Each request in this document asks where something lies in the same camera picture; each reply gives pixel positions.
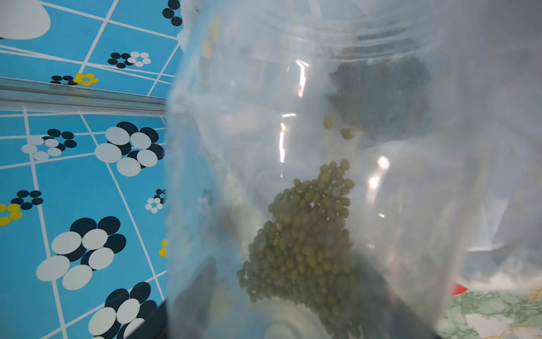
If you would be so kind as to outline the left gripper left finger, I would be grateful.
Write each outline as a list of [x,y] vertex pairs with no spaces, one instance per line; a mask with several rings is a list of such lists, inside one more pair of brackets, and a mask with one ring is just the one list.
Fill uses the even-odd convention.
[[199,265],[182,291],[167,298],[168,338],[204,338],[217,282],[217,261]]

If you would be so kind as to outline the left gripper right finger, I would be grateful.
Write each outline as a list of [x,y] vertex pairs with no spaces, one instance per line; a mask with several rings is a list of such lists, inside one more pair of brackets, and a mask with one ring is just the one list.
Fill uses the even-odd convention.
[[393,291],[371,264],[359,258],[355,268],[359,298],[357,319],[365,338],[439,338]]

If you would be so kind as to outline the clear jar with mung beans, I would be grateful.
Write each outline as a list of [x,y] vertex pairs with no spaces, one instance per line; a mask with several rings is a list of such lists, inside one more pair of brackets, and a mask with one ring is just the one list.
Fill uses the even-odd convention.
[[167,101],[170,338],[434,338],[541,285],[540,1],[199,1]]

